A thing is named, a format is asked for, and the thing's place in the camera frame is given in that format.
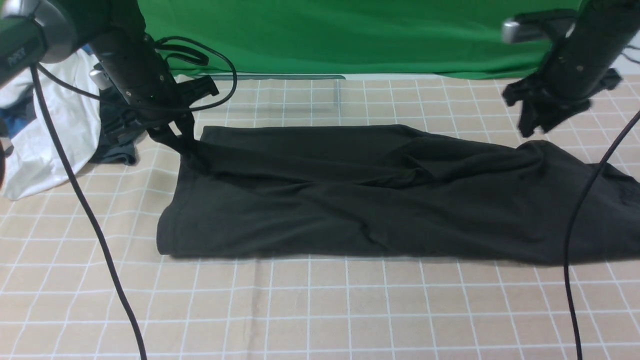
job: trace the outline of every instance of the white grid line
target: white grid line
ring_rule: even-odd
[[[632,311],[633,314],[639,314],[640,310]],[[566,311],[512,311],[512,312],[501,312],[501,313],[470,313],[472,315],[479,316],[505,316],[509,315],[518,315],[518,316],[531,316],[531,315],[566,315]],[[576,314],[588,315],[588,314],[629,314],[629,310],[627,309],[619,309],[619,310],[576,310]],[[450,318],[450,317],[464,317],[469,315],[469,312],[464,313],[436,313],[436,314],[392,314],[391,318]],[[363,318],[388,318],[389,314],[366,314],[366,315],[303,315],[303,316],[232,316],[230,318],[207,318],[207,319],[190,319],[189,323],[207,323],[207,322],[226,322],[227,320],[238,321],[238,320],[306,320],[310,319],[363,319]],[[18,325],[23,324],[25,321],[6,321],[0,322],[0,325]],[[28,321],[32,324],[38,325],[51,325],[51,324],[61,324],[61,321]],[[186,320],[140,320],[139,323],[186,323]],[[69,320],[68,323],[95,323],[94,320]],[[119,323],[119,324],[127,324],[128,320],[108,320],[108,321],[100,321],[100,323]],[[640,341],[631,341],[629,343],[640,345]]]
[[[307,360],[311,357],[311,255],[307,263]]]
[[[420,262],[418,264],[420,266],[420,278],[422,279],[422,285],[424,286],[424,300],[427,302],[427,313],[429,313],[429,326],[431,327],[431,341],[433,342],[433,348],[435,350],[436,359],[439,360],[440,356],[438,355],[438,343],[436,342],[436,331],[433,327],[433,314],[431,314],[431,304],[429,303],[429,291],[427,282],[424,277],[424,268],[422,267],[422,258],[420,258]]]
[[[314,105],[316,104],[316,103],[314,103],[314,91],[313,90],[310,91],[309,101],[310,101],[310,103],[309,103],[309,118],[311,120],[311,126],[313,126],[314,125],[314,112],[315,112],[314,111]]]
[[[391,303],[389,301],[389,288],[387,287],[387,262],[382,259],[382,277],[385,281],[385,300],[387,301],[387,322],[389,324],[389,338],[391,341],[391,357],[396,360],[396,350],[394,344],[394,327],[391,324]]]
[[[600,347],[601,344],[599,343],[585,343],[583,344],[584,347]],[[635,343],[607,343],[607,346],[616,346],[616,347],[635,347],[636,344]],[[559,348],[562,347],[561,345],[546,345],[546,344],[542,344],[542,345],[522,345],[522,347],[524,348],[531,348],[531,349],[535,349],[535,348]],[[495,350],[495,349],[516,349],[518,348],[517,345],[485,345],[485,346],[480,346],[479,347],[481,350]],[[476,347],[439,347],[439,350],[475,350]],[[416,351],[416,350],[434,350],[433,347],[402,347],[402,348],[396,348],[397,351]],[[353,349],[353,352],[390,352],[391,348],[358,348],[358,349]],[[247,351],[233,351],[233,352],[227,352],[226,354],[228,355],[246,355],[246,354],[264,354],[266,355],[276,355],[276,354],[305,354],[307,351],[306,350],[274,350],[274,351],[268,351],[268,352],[263,352],[263,351],[252,351],[252,350],[247,350]],[[312,353],[313,354],[326,354],[326,353],[333,353],[333,352],[347,352],[346,349],[343,348],[336,348],[336,349],[322,349],[322,350],[313,350]],[[100,354],[101,357],[122,357],[122,356],[135,356],[137,353],[103,353]],[[54,355],[54,357],[64,357],[64,358],[69,358],[69,357],[90,357],[93,356],[94,354],[56,354]],[[184,355],[187,356],[214,356],[214,355],[222,355],[221,352],[185,352]],[[38,354],[19,354],[19,355],[14,355],[13,357],[19,359],[22,357],[38,357]],[[175,352],[155,352],[155,353],[149,353],[149,356],[180,356],[180,354],[175,353]]]
[[[396,104],[394,102],[394,92],[393,92],[393,90],[391,90],[391,88],[392,88],[391,87],[391,80],[389,80],[389,92],[391,93],[391,107],[394,109],[394,119],[396,120],[396,124],[398,124],[398,114],[396,113]]]
[[[349,332],[349,360],[353,360],[353,346],[351,344],[353,337],[351,335],[351,297],[349,293],[351,292],[351,286],[349,283],[349,261],[345,256],[344,258],[344,277],[345,277],[345,288],[347,292],[347,330]]]
[[[516,337],[516,343],[520,350],[520,358],[524,360],[524,353],[522,352],[522,346],[520,346],[521,344],[520,344],[520,336],[518,335],[518,328],[516,327],[516,322],[513,319],[513,313],[511,312],[511,305],[509,305],[509,297],[507,296],[507,291],[504,289],[504,283],[502,282],[502,276],[500,274],[500,268],[498,267],[497,261],[495,263],[495,271],[497,272],[498,282],[500,283],[500,289],[502,290],[502,295],[504,296],[504,303],[507,306],[507,312],[509,313],[509,319],[511,320],[511,327],[513,328],[513,334]],[[562,353],[564,355],[564,358],[566,359],[566,354],[564,354],[564,349],[562,350]]]
[[[422,105],[422,96],[420,95],[420,90],[418,89],[418,81],[415,80],[415,91],[418,93],[418,102],[420,103],[420,113],[422,114],[422,119],[424,121],[424,130],[426,132],[429,132],[429,126],[427,125],[427,115],[424,113],[424,106]]]
[[[443,91],[444,91],[444,96],[447,98],[447,105],[449,106],[449,117],[450,118],[454,118],[453,117],[453,109],[451,108],[451,102],[449,101],[449,95],[447,94],[447,88],[443,86]],[[456,137],[460,138],[460,132],[458,132],[458,126],[456,125],[456,121],[453,120],[453,131],[456,133]]]
[[[225,327],[225,340],[224,340],[224,343],[222,344],[222,360],[225,360],[225,356],[227,354],[227,342],[229,341],[229,327],[231,325],[231,308],[233,306],[233,301],[234,301],[234,290],[236,289],[237,273],[238,273],[238,263],[236,261],[236,264],[234,265],[234,277],[231,280],[231,291],[229,294],[229,306],[227,309],[227,318],[225,319],[225,321],[227,322],[227,325]]]
[[[12,202],[11,205],[9,205],[9,210],[8,211],[11,211],[13,209],[13,205],[15,205],[15,202]],[[0,220],[0,228],[2,228],[2,226],[4,225],[4,221],[5,220],[6,220],[6,217],[3,217],[2,220]],[[24,249],[26,247],[27,247],[27,241],[23,241],[22,248],[20,249],[20,252],[18,253],[18,256],[16,256],[16,258],[15,258],[16,264],[17,264],[18,260],[22,257],[22,253],[24,252]],[[11,267],[11,270],[9,270],[9,274],[7,274],[4,284],[2,286],[0,286],[0,295],[3,294],[4,288],[9,283],[9,279],[11,279],[11,275],[13,274],[13,271],[15,270],[16,264],[6,264],[6,265]]]
[[[338,101],[338,126],[342,126],[342,87],[340,81],[336,81],[337,87],[337,101]]]
[[[258,123],[258,110],[260,109],[260,87],[262,86],[262,80],[258,80],[258,91],[257,94],[255,95],[255,112],[253,113],[253,127],[255,128],[256,124]]]
[[[189,332],[189,323],[191,322],[191,308],[193,307],[193,297],[196,294],[195,289],[198,284],[198,275],[200,275],[200,263],[196,265],[196,275],[193,278],[193,287],[191,291],[191,298],[189,299],[189,306],[187,307],[187,320],[184,324],[184,332],[182,334],[182,344],[180,344],[180,360],[182,360],[182,353],[184,353],[184,344],[187,342],[187,333]]]
[[[460,274],[460,284],[462,285],[462,294],[464,294],[465,302],[467,303],[467,311],[469,314],[469,321],[471,322],[471,331],[474,334],[474,343],[476,343],[478,359],[482,360],[482,353],[480,353],[480,344],[478,343],[478,337],[476,334],[476,326],[474,325],[474,314],[473,312],[471,312],[471,305],[469,304],[469,296],[467,296],[467,289],[465,287],[464,275],[462,274],[462,267],[460,267],[459,261],[457,261],[457,264],[458,264],[458,273]]]
[[[560,331],[558,330],[558,326],[556,325],[556,319],[553,316],[553,313],[551,311],[551,305],[549,304],[549,299],[547,297],[547,292],[545,291],[545,287],[542,286],[542,281],[540,281],[540,274],[538,273],[538,268],[537,267],[533,267],[533,271],[536,274],[536,280],[538,280],[538,285],[540,286],[540,291],[542,291],[542,297],[543,299],[545,299],[545,306],[547,307],[548,313],[549,313],[549,317],[551,318],[551,324],[554,326],[554,331],[556,332],[556,337],[558,338],[558,343],[562,344],[562,338],[560,337]],[[562,348],[562,353],[564,356],[564,359],[567,359],[566,356],[566,352],[564,351],[564,347]]]
[[[284,81],[284,86],[287,86],[287,80]],[[287,113],[287,92],[284,92],[284,94],[282,95],[282,127],[284,127],[284,117],[285,114]]]
[[[358,259],[359,261],[367,261],[367,259]],[[137,262],[132,262],[132,261],[115,261],[115,263],[125,263],[128,265],[158,265],[158,263],[137,263]],[[96,264],[91,264],[91,266],[93,265],[100,265],[100,264],[104,264],[104,262],[101,263],[96,263]],[[55,266],[60,266],[60,267],[85,267],[86,265],[67,265],[67,264],[57,264]],[[585,281],[572,281],[572,284],[616,284],[616,283],[620,283],[620,284],[639,284],[640,283],[640,279],[639,280],[585,280]],[[505,286],[526,286],[526,285],[538,285],[538,282],[505,282],[504,283]],[[545,281],[545,282],[541,282],[540,285],[563,285],[564,282],[562,281]],[[473,288],[473,287],[484,287],[484,286],[488,286],[488,287],[492,287],[492,286],[499,286],[500,284],[498,283],[480,283],[480,282],[475,282],[472,284],[465,284],[466,288]],[[451,288],[451,287],[460,287],[460,284],[430,284],[430,287],[435,287],[435,288]],[[348,286],[348,288],[384,288],[384,285],[351,285]],[[386,286],[387,288],[420,288],[422,287],[422,285],[419,284],[388,284]],[[311,289],[315,290],[315,289],[346,289],[347,286],[334,286],[334,285],[326,285],[326,286],[312,286]],[[306,290],[307,287],[306,286],[274,286],[274,287],[269,287],[269,286],[239,286],[236,287],[236,290],[250,290],[250,289],[258,289],[258,290]],[[81,290],[79,291],[79,293],[100,293],[100,292],[105,292],[105,291],[111,291],[113,289],[105,289],[105,290]],[[148,290],[148,289],[134,289],[134,288],[125,288],[125,290],[129,290],[129,291],[135,291],[135,292],[139,292],[139,293],[151,293],[153,292],[153,290]],[[212,292],[212,291],[230,291],[231,288],[217,288],[217,289],[196,289],[195,292]],[[191,293],[191,290],[180,290],[180,289],[176,289],[176,290],[156,290],[156,293]],[[38,293],[37,291],[5,291],[4,293],[7,294],[36,294]],[[75,294],[76,291],[40,291],[40,293],[43,294],[51,294],[51,293],[57,293],[57,294]]]
[[[273,286],[273,271],[275,261],[271,260],[271,272],[269,275],[269,287]],[[269,321],[271,320],[271,289],[269,289],[269,299],[267,300],[267,329],[264,333],[264,360],[267,360],[267,350],[269,349]]]
[[[369,116],[369,103],[367,102],[367,91],[364,91],[364,113],[367,118],[367,126],[371,125],[371,117]]]

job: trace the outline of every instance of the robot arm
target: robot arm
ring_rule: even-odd
[[[209,77],[177,84],[156,43],[145,33],[145,19],[134,0],[6,0],[0,21],[0,84],[26,67],[64,60],[89,44],[109,81],[133,106],[152,139],[202,164],[193,138],[192,102],[218,90]],[[176,136],[169,123],[176,123]]]
[[[552,42],[538,70],[508,85],[502,94],[509,106],[522,101],[518,124],[522,135],[531,136],[537,127],[550,131],[588,110],[590,97],[613,90],[621,78],[609,67],[639,30],[638,0],[590,0],[579,14],[554,10],[507,21],[503,27],[506,42],[540,38]]]

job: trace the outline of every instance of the table surface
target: table surface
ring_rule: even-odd
[[[203,126],[406,124],[517,146],[510,81],[243,81]],[[230,83],[219,83],[224,92]],[[596,162],[640,108],[640,76],[595,98],[550,140]],[[179,157],[148,138],[140,162],[79,181],[108,237],[150,359],[574,359],[561,268],[444,259],[176,261],[156,250]],[[612,159],[640,177],[640,130]],[[68,184],[0,200],[0,360],[135,359],[131,327]],[[640,262],[572,269],[585,358],[640,352]]]

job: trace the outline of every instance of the black t-shirt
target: black t-shirt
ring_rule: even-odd
[[[208,174],[181,164],[162,254],[451,256],[562,263],[594,169],[557,146],[517,149],[406,126],[206,127]],[[640,184],[607,166],[575,225],[572,262],[640,255]]]

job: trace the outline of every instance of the blue fabric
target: blue fabric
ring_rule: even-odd
[[[91,50],[91,47],[88,44],[85,46],[82,46],[82,50],[84,50],[89,55],[93,55],[93,50]]]
[[[33,102],[30,101],[21,101],[11,108],[0,109],[0,118],[2,118],[6,124],[9,138],[12,139],[33,119],[35,119],[35,116],[28,115],[30,113],[27,109],[29,103],[33,104]]]

